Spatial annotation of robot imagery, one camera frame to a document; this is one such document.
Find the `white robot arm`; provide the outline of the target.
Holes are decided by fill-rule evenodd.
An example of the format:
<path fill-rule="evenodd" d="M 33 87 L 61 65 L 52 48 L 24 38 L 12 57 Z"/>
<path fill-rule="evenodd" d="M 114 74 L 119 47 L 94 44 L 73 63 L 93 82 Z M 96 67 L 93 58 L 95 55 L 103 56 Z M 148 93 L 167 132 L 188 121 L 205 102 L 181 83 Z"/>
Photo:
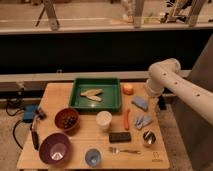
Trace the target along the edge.
<path fill-rule="evenodd" d="M 167 88 L 213 125 L 213 93 L 183 79 L 178 75 L 180 70 L 181 65 L 175 58 L 150 65 L 145 83 L 147 94 L 159 97 Z"/>

